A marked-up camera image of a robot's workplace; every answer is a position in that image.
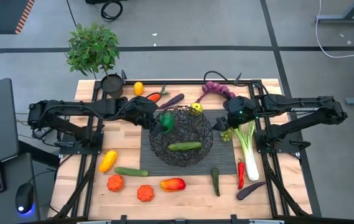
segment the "wooden tabletop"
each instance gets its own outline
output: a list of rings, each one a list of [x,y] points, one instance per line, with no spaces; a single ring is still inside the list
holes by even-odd
[[[277,79],[262,80],[270,93],[281,94]],[[75,99],[90,102],[93,93],[93,80],[80,80],[77,87]],[[249,97],[248,88],[228,86],[236,95]],[[160,85],[145,85],[144,94],[160,91]],[[166,90],[169,96],[164,96],[157,104],[161,105],[173,96],[183,93],[185,99],[179,105],[190,105],[201,94],[201,85],[168,85]],[[134,97],[131,85],[123,87],[123,95],[129,99]],[[207,95],[201,104],[205,110],[222,109],[224,98],[215,94]],[[87,117],[72,117],[71,122],[86,126]],[[288,121],[287,115],[271,119],[274,124],[283,124]],[[90,208],[90,220],[119,220],[121,215],[127,215],[131,220],[153,220],[153,219],[229,219],[231,214],[237,214],[238,218],[271,218],[269,199],[266,186],[262,186],[242,201],[236,199],[238,190],[237,175],[220,176],[221,197],[214,193],[212,178],[209,175],[180,176],[187,184],[185,190],[180,192],[164,192],[159,187],[159,182],[169,179],[165,177],[128,177],[123,176],[124,189],[118,193],[110,192],[106,183],[108,178],[114,174],[114,167],[123,166],[139,169],[139,155],[141,149],[141,127],[134,126],[126,121],[105,121],[105,132],[102,153],[98,156],[96,163],[95,179],[92,191]],[[236,161],[243,159],[243,152],[237,137],[233,137]],[[106,152],[116,150],[118,158],[112,169],[107,173],[98,172],[98,166]],[[261,156],[254,153],[259,171],[259,180],[265,181]],[[289,154],[278,154],[284,186],[307,213],[311,213],[307,190],[301,172],[299,161]],[[59,168],[55,183],[54,194],[52,195],[51,206],[60,210],[66,203],[72,192],[75,190],[77,173],[80,164],[80,155],[72,156]],[[247,176],[245,186],[253,184]],[[151,185],[155,197],[151,202],[143,203],[136,198],[137,189],[140,185]],[[274,186],[277,210],[281,214],[281,201],[277,188]],[[78,215],[83,213],[85,190],[80,197]],[[49,217],[55,213],[50,210]]]

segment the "gray fabric mat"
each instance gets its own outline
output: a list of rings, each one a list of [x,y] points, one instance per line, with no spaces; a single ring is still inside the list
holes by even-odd
[[[212,126],[215,125],[217,117],[226,117],[225,110],[205,110],[203,114]],[[143,129],[141,133],[140,169],[148,170],[150,176],[208,175],[213,167],[217,167],[220,174],[236,174],[232,141],[223,142],[219,131],[213,131],[213,135],[213,147],[204,159],[192,166],[175,167],[166,164],[154,155],[149,142],[149,130]]]

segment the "wire basket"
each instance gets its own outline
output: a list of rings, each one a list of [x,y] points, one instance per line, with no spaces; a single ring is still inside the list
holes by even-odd
[[[168,165],[187,167],[201,161],[213,146],[213,132],[210,122],[197,110],[189,106],[166,108],[156,116],[171,114],[174,127],[171,132],[149,135],[152,152]],[[188,151],[171,151],[167,146],[178,142],[201,142],[202,148]]]

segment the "leek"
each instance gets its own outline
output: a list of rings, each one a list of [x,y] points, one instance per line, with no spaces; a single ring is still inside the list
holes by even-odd
[[[256,165],[256,159],[254,158],[253,152],[253,134],[256,125],[254,121],[249,122],[249,129],[247,133],[243,133],[241,130],[241,125],[239,128],[235,128],[235,134],[240,140],[241,148],[243,150],[243,154],[245,155],[245,163],[246,163],[246,172],[247,176],[251,181],[255,181],[259,179],[259,174]]]

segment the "eggplant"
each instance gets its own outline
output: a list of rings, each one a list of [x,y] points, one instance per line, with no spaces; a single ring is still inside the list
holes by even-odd
[[[171,98],[171,100],[169,100],[167,103],[164,103],[163,105],[161,105],[158,109],[168,108],[169,106],[172,106],[172,105],[180,102],[181,100],[183,100],[184,97],[185,97],[185,95],[183,93],[180,93],[177,96]]]
[[[266,184],[266,182],[258,182],[253,185],[250,185],[241,190],[236,197],[238,198],[238,200],[243,200],[245,199],[245,197],[247,197],[249,194],[251,194],[253,191],[255,191],[257,188],[264,184]]]

